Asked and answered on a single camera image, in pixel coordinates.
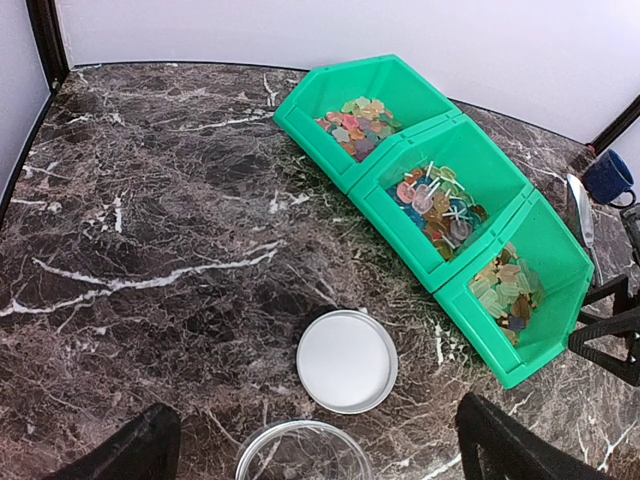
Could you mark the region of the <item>green three-compartment candy bin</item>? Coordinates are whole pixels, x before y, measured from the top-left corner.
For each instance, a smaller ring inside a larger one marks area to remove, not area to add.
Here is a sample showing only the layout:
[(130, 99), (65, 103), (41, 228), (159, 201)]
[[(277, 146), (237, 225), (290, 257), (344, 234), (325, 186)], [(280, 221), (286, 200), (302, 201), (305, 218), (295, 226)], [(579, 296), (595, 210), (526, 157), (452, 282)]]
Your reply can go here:
[(314, 69), (274, 117), (504, 387), (567, 348), (591, 260), (520, 169), (407, 63)]

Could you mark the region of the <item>yellow-green gummy candies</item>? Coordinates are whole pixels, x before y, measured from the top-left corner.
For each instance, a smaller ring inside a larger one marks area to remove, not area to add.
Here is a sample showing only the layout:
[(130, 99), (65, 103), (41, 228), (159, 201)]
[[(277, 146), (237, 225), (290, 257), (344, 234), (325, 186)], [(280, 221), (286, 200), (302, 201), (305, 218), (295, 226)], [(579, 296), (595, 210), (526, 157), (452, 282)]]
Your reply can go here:
[(511, 242), (469, 281), (469, 288), (513, 346), (546, 298), (539, 274)]

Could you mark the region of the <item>dark blue mug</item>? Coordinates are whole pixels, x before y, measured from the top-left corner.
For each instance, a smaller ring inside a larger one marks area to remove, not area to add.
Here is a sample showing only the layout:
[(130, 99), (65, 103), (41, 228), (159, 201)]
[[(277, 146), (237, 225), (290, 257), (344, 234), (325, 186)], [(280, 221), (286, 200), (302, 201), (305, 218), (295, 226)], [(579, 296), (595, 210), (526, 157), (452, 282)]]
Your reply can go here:
[(605, 151), (586, 170), (582, 183), (597, 204), (622, 210), (636, 203), (633, 176), (614, 150)]

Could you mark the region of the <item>lollipop candies pile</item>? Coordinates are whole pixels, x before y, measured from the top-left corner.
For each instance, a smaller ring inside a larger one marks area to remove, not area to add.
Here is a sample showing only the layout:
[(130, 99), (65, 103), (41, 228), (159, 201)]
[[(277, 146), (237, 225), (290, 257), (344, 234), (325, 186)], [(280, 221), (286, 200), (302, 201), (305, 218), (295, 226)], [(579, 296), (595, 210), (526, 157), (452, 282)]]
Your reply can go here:
[(447, 262), (489, 219), (456, 171), (434, 161), (404, 172), (386, 193)]

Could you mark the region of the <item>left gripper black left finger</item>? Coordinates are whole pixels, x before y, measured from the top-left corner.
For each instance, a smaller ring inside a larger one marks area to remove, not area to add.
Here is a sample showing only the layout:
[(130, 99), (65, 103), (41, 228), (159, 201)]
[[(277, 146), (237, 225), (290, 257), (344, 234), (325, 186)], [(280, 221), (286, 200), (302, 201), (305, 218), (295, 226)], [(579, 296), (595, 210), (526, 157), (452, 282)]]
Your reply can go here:
[(178, 413), (155, 403), (49, 479), (174, 479), (181, 442)]

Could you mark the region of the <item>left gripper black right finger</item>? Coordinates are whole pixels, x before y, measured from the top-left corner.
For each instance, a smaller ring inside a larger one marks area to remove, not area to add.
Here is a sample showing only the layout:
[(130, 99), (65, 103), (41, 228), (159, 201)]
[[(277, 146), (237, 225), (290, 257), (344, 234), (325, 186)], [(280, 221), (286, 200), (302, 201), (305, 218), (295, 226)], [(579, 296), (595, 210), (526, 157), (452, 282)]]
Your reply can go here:
[(545, 442), (483, 396), (464, 395), (456, 417), (467, 479), (608, 479)]

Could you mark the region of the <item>white round lid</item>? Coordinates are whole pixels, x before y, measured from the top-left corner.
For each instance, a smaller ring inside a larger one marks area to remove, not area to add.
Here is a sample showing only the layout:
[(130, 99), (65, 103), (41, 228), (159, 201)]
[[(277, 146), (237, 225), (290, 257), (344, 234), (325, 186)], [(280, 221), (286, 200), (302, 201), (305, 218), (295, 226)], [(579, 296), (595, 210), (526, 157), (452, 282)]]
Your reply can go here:
[(297, 346), (296, 368), (309, 396), (344, 415), (370, 411), (392, 391), (398, 354), (385, 328), (356, 310), (334, 310), (314, 320)]

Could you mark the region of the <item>silver metal scoop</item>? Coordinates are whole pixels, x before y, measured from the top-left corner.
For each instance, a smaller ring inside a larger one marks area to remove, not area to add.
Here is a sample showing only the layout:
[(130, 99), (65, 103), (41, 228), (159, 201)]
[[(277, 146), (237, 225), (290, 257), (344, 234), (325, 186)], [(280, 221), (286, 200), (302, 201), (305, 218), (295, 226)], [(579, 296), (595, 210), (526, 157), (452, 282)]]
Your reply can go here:
[(595, 233), (591, 203), (581, 181), (573, 174), (567, 175), (567, 184), (575, 205), (582, 243), (587, 249), (594, 246)]

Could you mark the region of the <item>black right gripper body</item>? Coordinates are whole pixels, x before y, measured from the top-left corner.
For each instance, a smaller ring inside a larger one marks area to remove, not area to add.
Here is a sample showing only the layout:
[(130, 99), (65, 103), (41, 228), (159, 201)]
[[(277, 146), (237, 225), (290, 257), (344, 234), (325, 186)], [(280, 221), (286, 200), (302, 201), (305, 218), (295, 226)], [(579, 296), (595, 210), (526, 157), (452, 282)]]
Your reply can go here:
[(620, 211), (620, 218), (632, 247), (634, 262), (640, 265), (640, 205), (624, 208)]

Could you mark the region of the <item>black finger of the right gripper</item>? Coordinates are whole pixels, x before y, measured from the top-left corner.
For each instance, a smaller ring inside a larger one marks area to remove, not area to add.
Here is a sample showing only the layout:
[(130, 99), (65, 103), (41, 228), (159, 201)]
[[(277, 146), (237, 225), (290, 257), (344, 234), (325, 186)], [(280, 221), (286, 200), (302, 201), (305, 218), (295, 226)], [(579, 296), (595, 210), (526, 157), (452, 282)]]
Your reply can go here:
[(599, 287), (591, 288), (583, 301), (584, 305), (593, 304), (606, 297), (613, 296), (614, 301), (625, 304), (629, 302), (629, 278), (625, 274), (616, 276)]
[(639, 308), (610, 317), (581, 312), (568, 348), (631, 386), (639, 385)]

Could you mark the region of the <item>red-orange gummy candies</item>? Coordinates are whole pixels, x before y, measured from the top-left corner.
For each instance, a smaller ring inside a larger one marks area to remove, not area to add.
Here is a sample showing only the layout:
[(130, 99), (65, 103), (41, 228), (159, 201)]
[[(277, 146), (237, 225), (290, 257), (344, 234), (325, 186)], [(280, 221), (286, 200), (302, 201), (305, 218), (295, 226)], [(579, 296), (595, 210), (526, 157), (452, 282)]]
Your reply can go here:
[(403, 129), (380, 99), (363, 96), (345, 102), (340, 110), (326, 112), (315, 122), (357, 163)]

